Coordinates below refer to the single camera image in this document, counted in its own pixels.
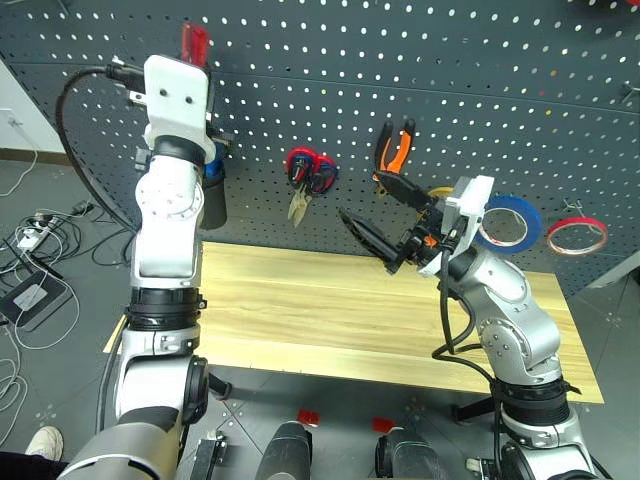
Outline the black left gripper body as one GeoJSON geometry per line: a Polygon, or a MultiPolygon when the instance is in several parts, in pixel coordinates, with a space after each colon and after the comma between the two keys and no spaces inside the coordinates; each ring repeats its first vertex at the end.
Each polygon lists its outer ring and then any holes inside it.
{"type": "Polygon", "coordinates": [[[204,66],[204,72],[206,73],[207,80],[208,80],[205,120],[206,120],[206,125],[208,127],[211,127],[213,125],[213,118],[214,118],[216,86],[215,86],[215,80],[213,76],[213,69],[210,64],[206,64],[204,66]]]}

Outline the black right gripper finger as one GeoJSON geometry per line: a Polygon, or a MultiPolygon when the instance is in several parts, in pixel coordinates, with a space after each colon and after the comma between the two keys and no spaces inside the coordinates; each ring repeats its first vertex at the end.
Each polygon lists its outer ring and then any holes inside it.
{"type": "Polygon", "coordinates": [[[390,243],[373,223],[342,208],[338,210],[338,214],[358,243],[381,260],[388,273],[396,273],[399,270],[403,262],[400,249],[390,243]]]}
{"type": "Polygon", "coordinates": [[[437,205],[438,199],[436,197],[425,193],[420,186],[405,176],[382,170],[377,171],[376,176],[389,195],[413,210],[426,211],[437,205]]]}

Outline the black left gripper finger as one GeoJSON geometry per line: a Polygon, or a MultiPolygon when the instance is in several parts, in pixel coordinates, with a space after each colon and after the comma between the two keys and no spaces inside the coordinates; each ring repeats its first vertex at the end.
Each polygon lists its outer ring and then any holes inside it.
{"type": "Polygon", "coordinates": [[[212,124],[206,126],[207,137],[216,144],[224,145],[230,148],[234,144],[234,134],[223,132],[220,128],[214,127],[212,124]]]}

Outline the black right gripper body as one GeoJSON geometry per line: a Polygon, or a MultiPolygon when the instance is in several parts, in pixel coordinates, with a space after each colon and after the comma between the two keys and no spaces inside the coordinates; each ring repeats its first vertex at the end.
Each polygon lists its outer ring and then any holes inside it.
{"type": "Polygon", "coordinates": [[[386,271],[395,274],[404,263],[426,270],[429,265],[433,274],[448,274],[455,242],[448,233],[442,233],[445,202],[443,198],[403,201],[417,212],[417,220],[396,245],[396,253],[386,263],[386,271]]]}

